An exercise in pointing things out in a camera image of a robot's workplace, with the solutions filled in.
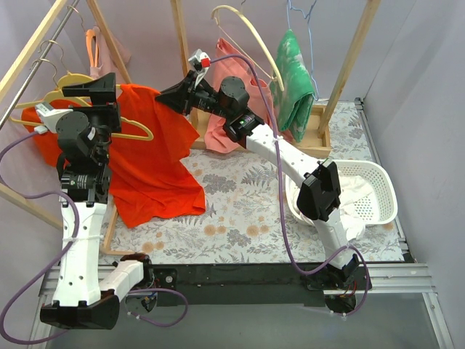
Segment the yellow plastic hanger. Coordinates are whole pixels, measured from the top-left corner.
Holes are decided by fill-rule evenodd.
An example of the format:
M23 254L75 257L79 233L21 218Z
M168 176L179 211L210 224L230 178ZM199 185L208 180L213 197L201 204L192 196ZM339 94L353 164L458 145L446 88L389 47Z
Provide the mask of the yellow plastic hanger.
M55 64L52 63L50 60L48 60L46 58L36 59L36 60L33 61L33 63L38 63L39 61L48 62L49 64L51 64L54 67L54 75L53 75L52 79L53 79L53 81L54 81L54 83L56 85L56 89L49 92L43 100L33 101L33 102L29 102L29 103L23 103L20 106L16 106L15 109L31 108L31 107L35 107L36 105L38 105L40 103L49 103L49 102L51 102L53 100L65 100L67 102L78 103L81 107L90 107L90 104L88 104L85 100L82 100L79 97L65 97L63 95L62 90L59 87L57 81L55 80L55 76L57 74L57 68L56 68ZM52 115L52 118L51 118L52 133L56 132L55 127L56 127L56 123L58 121L58 118L65 115L66 113L71 112L71 111L73 111L73 106L71 106L69 108L65 108L65 109L59 109L58 111L53 111L53 109L52 109L52 112L51 112L51 115ZM131 124L132 126L135 126L138 129L141 129L145 133L145 135L144 136L142 136L142 135L131 135L131 134L124 134L124 133L120 133L120 132L113 132L112 136L117 137L117 138L124 138L124 139L129 139L129 140L142 140L142 141L151 141L153 139L153 133L144 124L141 124L138 121L128 120L128 119L126 119L124 117L121 117L120 120L122 122L127 123L127 124Z

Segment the orange t-shirt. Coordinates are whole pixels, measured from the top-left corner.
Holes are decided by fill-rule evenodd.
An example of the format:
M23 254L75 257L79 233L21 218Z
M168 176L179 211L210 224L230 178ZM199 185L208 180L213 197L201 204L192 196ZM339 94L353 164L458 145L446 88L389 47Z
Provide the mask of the orange t-shirt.
M123 84L118 96L121 115L153 133L150 141L116 138L109 147L109 193L129 228L154 217L206 211L203 187L181 162L199 134L184 116L156 101L158 94L151 87Z

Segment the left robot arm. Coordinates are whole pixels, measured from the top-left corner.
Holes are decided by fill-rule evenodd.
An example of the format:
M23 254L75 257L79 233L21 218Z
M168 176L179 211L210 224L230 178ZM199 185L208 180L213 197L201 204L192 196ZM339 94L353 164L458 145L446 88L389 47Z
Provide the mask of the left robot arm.
M61 191L62 245L57 288L40 319L61 329L112 329L118 320L121 298L133 287L148 290L154 272L148 256L123 257L101 281L98 260L102 220L108 203L111 170L111 136L121 132L116 75L108 73L84 84L63 87L66 97L88 97L90 106L53 108L48 103L36 111L44 125L57 135L61 150L56 169Z

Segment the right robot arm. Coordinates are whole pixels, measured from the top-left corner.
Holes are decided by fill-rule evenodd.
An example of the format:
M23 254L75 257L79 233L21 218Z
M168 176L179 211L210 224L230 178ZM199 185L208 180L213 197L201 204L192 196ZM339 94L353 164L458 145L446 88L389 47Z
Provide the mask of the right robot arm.
M181 82L162 91L156 101L182 115L196 108L222 117L224 131L233 142L273 163L282 175L292 179L299 187L298 209L312 221L323 243L326 261L321 271L337 289L347 288L355 280L360 259L348 247L341 222L336 163L330 159L318 161L279 140L272 128L249 108L249 95L240 78L228 76L219 90L214 90L197 77L195 71L189 71Z

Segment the yellow hanger under pink garment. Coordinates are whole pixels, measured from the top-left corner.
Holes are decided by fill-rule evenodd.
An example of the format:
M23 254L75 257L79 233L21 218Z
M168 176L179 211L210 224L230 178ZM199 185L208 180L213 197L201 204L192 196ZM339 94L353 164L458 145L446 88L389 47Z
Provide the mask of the yellow hanger under pink garment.
M60 63L63 66L63 68L65 69L66 74L64 76L62 76L57 81L55 80L56 75L53 75L52 79L53 79L53 81L55 83L56 88L54 90L52 90L51 92L48 92L44 96L43 101L47 102L47 103L51 103L51 101L53 101L53 100L69 100L69 101L77 103L77 104L79 104L81 106L89 106L88 102L81 99L80 97L65 97L63 95L63 93L62 93L62 88L65 87L65 86L68 86L68 85L84 84L84 83L92 81L92 78L90 76L84 75L82 73L72 73L68 69L68 67L66 66L66 64L63 61L64 49L55 40L48 39L48 40L42 41L41 44L39 45L39 53L41 53L42 47L46 42L50 43L50 44L57 45L60 48L60 50L61 50Z

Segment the cream wooden hanger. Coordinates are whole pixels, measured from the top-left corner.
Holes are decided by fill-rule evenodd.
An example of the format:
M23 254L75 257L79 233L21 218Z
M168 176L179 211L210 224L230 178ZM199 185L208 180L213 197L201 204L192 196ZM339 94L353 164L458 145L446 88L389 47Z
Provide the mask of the cream wooden hanger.
M228 26L233 31L233 34L231 34L229 30L224 28L221 22L220 14L223 12L230 12L231 14L234 14L234 16L238 19L239 26L243 26L244 29L233 29L233 25L230 23ZM269 79L269 82L276 83L281 92L285 90L283 78L275 59L254 24L243 14L241 10L230 5L220 4L212 9L210 18L215 22L222 34L224 34L225 37L236 46L237 50L250 59L252 63L255 64L255 66L264 74L264 76ZM267 61L271 70L270 72L268 72L267 69L264 68L264 66L257 60L258 52L260 52L262 57Z

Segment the orange hanger in pink garment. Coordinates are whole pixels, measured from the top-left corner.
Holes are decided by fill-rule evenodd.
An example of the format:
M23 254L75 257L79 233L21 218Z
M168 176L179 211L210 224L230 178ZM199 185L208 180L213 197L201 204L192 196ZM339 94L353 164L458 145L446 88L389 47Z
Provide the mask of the orange hanger in pink garment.
M99 66L100 50L97 43L96 28L92 28L86 31L86 51L89 58L90 67L97 68Z

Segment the salmon pink pleated garment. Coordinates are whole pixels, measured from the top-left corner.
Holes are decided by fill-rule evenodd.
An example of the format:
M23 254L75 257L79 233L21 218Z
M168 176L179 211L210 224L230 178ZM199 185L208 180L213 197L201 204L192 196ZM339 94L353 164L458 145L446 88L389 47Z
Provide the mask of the salmon pink pleated garment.
M217 153L230 153L242 146L261 156L275 155L278 134L273 131L276 120L271 92L265 82L254 76L254 64L229 42L219 39L217 57L203 52L201 73L214 65L214 106L204 135L206 148Z

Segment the green white hanging cloth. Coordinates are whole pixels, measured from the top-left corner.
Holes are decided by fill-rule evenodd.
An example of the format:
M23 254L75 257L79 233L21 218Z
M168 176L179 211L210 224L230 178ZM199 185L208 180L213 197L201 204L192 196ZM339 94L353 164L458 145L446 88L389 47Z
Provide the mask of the green white hanging cloth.
M300 143L307 131L315 90L297 37L291 29L285 32L278 45L275 64L284 87L281 89L276 82L270 84L278 129L290 132Z

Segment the dusty pink hanging garment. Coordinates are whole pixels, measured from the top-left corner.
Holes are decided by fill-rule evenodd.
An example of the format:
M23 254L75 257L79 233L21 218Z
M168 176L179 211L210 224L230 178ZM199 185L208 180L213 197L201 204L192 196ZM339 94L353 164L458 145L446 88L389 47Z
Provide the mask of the dusty pink hanging garment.
M90 76L93 79L98 79L99 77L104 76L107 73L115 73L116 74L116 83L122 84L124 83L123 76L121 75L120 70L117 68L113 58L111 57L109 47L103 36L100 28L98 26L94 26L92 29L95 33L95 45L98 47L98 58L89 56L90 62ZM118 39L114 38L114 43L116 48L124 62L124 65L128 65L131 59L131 53L127 50L119 41Z

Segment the metal hanging rod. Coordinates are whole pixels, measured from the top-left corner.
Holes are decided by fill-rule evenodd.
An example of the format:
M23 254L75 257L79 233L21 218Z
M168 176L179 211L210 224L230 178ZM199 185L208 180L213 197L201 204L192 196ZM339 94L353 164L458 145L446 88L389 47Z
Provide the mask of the metal hanging rod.
M60 21L58 27L55 29L52 40L56 40L58 36L61 34L62 30L64 29L65 25L70 19L71 13L73 8L79 4L79 0L77 1L55 1L50 9L47 11L41 22L38 24L37 28L32 32L31 37L25 43L25 46L21 49L18 56L13 61L12 65L8 68L7 72L4 74L3 78L1 79L1 101L7 96L7 93L12 88L12 85L18 79L20 73L23 72L26 64L30 62L33 53L39 47L39 44L45 38L46 34L49 32L52 24L64 10L67 8L67 12L65 13L64 18ZM45 59L52 48L52 44L47 44L44 51L39 56L39 61L37 63L32 64L32 68L30 73L25 78L23 84L15 93L13 100L7 106L6 110L1 115L1 129L3 129L4 125L7 122L7 119L10 117L14 107L19 103L20 98L23 96L24 92L28 88L29 84L32 82L33 78L37 74L41 66L41 59Z

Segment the white cloth in basket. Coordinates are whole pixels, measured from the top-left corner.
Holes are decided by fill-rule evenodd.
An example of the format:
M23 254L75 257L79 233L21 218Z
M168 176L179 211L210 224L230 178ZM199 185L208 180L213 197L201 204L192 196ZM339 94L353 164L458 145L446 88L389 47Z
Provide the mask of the white cloth in basket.
M303 224L313 226L313 221L305 217L297 207L297 197L299 188L287 175L284 176L286 185L286 196L288 207L296 221ZM373 187L369 182L363 179L360 175L343 176L339 175L341 184L340 199L340 214L341 222L347 236L347 240L361 239L365 233L366 221L361 212L358 212L356 205L361 204L363 199L374 194Z

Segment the white plastic laundry basket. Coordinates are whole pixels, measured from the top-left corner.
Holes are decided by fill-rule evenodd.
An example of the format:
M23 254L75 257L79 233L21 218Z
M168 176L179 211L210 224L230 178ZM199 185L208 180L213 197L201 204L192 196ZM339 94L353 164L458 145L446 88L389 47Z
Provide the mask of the white plastic laundry basket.
M372 161L335 160L338 175L360 175L374 189L374 194L357 204L368 225L383 225L391 222L397 216L397 199L395 190L387 172Z

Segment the black base bar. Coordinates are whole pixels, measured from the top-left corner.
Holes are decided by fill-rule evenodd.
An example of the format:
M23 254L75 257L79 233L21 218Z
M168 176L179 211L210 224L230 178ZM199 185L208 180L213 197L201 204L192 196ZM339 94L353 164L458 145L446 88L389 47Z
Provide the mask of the black base bar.
M347 281L338 281L327 268L311 275L299 274L292 265L197 264L148 265L149 281L142 286L172 289L189 305L326 305L326 292L361 291L365 272L358 267Z

